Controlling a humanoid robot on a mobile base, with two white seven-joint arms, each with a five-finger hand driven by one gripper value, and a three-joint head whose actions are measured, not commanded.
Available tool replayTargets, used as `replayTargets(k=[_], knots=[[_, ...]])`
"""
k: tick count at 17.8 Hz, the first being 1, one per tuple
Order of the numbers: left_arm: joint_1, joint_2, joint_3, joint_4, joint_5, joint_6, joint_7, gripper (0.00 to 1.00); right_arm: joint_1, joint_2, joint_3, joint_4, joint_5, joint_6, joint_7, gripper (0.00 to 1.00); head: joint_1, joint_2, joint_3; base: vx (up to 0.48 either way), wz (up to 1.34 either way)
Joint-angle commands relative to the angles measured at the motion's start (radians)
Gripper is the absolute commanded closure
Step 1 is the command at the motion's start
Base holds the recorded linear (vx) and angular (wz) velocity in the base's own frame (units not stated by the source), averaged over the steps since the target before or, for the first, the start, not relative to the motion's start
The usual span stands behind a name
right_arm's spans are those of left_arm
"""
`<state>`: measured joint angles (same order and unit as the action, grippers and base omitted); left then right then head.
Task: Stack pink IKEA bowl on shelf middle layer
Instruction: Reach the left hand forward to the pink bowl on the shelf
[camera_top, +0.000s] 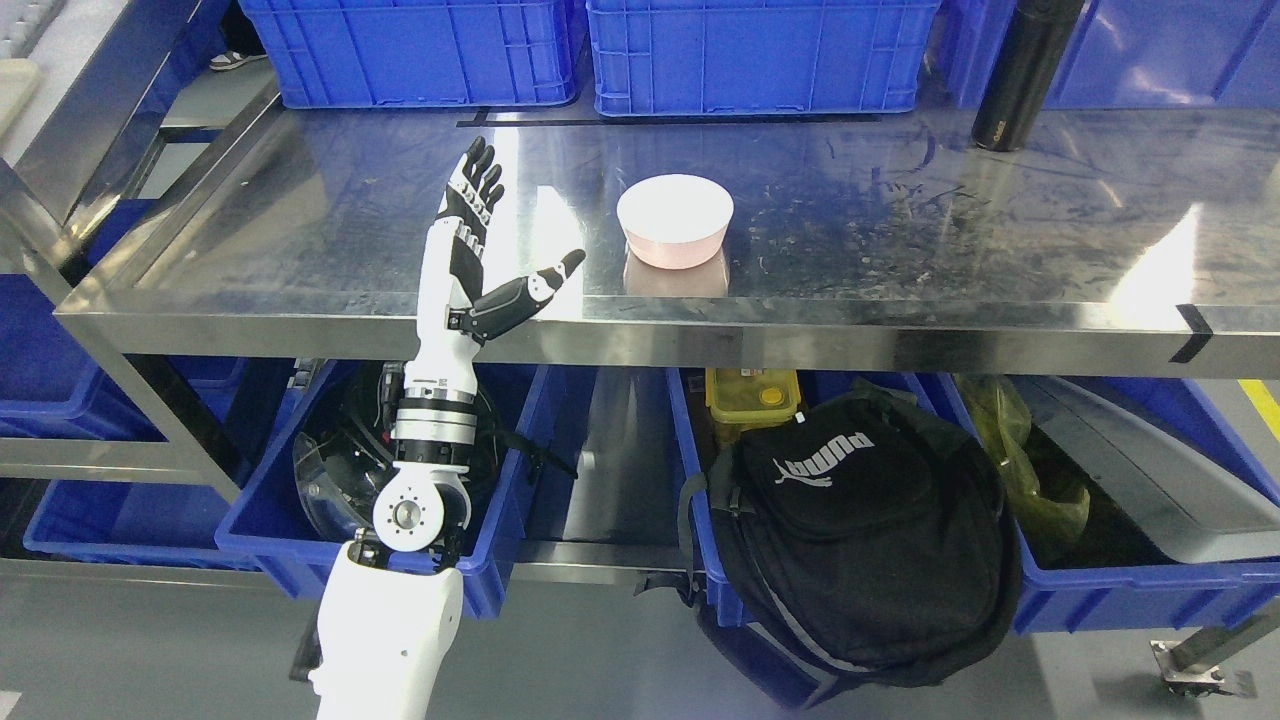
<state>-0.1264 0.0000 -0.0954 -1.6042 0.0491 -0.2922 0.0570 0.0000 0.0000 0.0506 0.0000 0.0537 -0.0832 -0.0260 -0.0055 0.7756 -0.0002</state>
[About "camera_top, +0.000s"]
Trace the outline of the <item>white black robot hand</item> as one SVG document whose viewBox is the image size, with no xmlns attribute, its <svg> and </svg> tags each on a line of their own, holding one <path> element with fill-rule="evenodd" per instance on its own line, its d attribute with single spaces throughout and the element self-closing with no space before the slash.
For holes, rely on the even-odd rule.
<svg viewBox="0 0 1280 720">
<path fill-rule="evenodd" d="M 506 188 L 495 149 L 476 137 L 452 170 L 428 228 L 419 277 L 419 351 L 404 364 L 408 398 L 456 402 L 477 395 L 474 359 L 483 346 L 540 313 L 586 259 L 582 249 L 557 264 L 483 288 L 483 259 Z"/>
</svg>

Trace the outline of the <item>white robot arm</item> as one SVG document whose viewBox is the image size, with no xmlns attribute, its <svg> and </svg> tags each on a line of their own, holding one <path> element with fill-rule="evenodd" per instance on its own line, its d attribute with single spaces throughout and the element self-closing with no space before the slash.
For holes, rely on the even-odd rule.
<svg viewBox="0 0 1280 720">
<path fill-rule="evenodd" d="M 320 719 L 424 719 L 460 630 L 465 579 L 447 555 L 474 503 L 465 488 L 475 386 L 412 386 L 388 430 L 390 477 L 371 527 L 335 559 L 308 673 Z"/>
</svg>

